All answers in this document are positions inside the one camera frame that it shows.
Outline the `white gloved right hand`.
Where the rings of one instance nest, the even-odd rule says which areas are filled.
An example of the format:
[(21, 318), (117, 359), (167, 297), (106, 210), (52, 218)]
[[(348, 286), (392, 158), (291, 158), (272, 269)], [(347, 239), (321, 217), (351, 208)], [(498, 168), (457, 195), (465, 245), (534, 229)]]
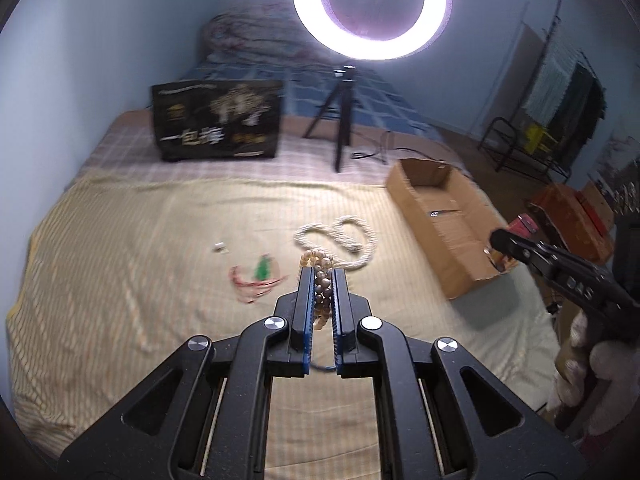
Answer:
[(639, 347), (620, 341), (594, 342), (589, 320), (579, 311), (570, 324), (570, 336), (556, 356), (547, 411), (576, 408), (585, 396), (585, 379), (592, 371), (610, 385), (585, 423), (586, 434), (602, 436), (618, 426), (639, 397)]

